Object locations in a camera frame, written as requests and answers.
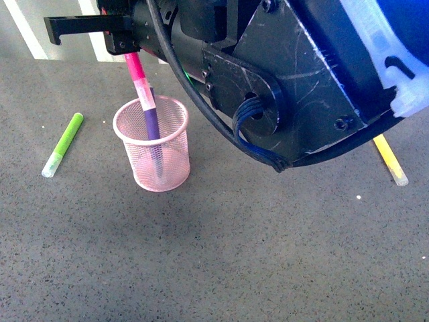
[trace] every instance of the mesh pencil holder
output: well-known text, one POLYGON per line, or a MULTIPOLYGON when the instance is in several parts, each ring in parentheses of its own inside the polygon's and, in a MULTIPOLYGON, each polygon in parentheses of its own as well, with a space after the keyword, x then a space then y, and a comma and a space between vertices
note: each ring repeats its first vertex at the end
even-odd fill
POLYGON ((163 192, 180 186, 189 176, 188 112, 181 102, 155 96, 160 139, 148 140, 140 100, 122 106, 113 118, 113 129, 122 139, 137 184, 163 192))

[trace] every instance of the lime green marker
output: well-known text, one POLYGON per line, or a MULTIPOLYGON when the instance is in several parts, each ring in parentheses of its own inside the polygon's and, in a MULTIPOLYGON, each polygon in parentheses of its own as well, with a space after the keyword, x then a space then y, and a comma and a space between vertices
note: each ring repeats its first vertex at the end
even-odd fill
POLYGON ((68 124, 66 131, 64 131, 62 134, 60 141, 58 141, 54 151, 49 157, 49 160, 46 162, 45 167, 42 170, 42 176, 46 178, 52 178, 54 176, 56 169, 60 165, 82 122, 82 114, 76 113, 73 115, 73 118, 68 124))

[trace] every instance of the screw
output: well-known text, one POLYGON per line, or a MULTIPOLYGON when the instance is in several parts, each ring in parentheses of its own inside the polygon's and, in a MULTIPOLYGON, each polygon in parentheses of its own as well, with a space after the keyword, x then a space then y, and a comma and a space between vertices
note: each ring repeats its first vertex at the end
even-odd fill
POLYGON ((262 9, 264 12, 269 13, 273 12, 277 7, 276 0, 263 0, 262 1, 262 9))
POLYGON ((350 124, 353 122, 353 119, 349 119, 347 117, 343 117, 340 119, 337 119, 334 122, 334 127, 335 129, 337 129, 338 131, 345 131, 346 129, 349 129, 350 124))

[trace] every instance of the pink marker cap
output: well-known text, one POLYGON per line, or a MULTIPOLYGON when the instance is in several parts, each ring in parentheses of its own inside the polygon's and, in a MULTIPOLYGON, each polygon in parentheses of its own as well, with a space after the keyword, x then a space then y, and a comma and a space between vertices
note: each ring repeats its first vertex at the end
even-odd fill
POLYGON ((125 54, 125 60, 127 61, 129 73, 131 74, 133 82, 146 77, 145 72, 141 67, 139 54, 137 52, 125 54))

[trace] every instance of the yellow marker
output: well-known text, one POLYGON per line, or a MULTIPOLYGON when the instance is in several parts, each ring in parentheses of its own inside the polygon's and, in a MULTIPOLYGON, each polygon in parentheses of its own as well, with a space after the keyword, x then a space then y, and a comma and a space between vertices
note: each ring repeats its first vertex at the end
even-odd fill
POLYGON ((393 154, 391 151, 391 148, 384 138, 384 135, 380 134, 374 138, 374 143, 383 157, 386 166, 389 168, 393 179, 395 179, 396 184, 398 186, 406 186, 408 184, 408 178, 403 172, 400 163, 397 161, 395 154, 393 154))

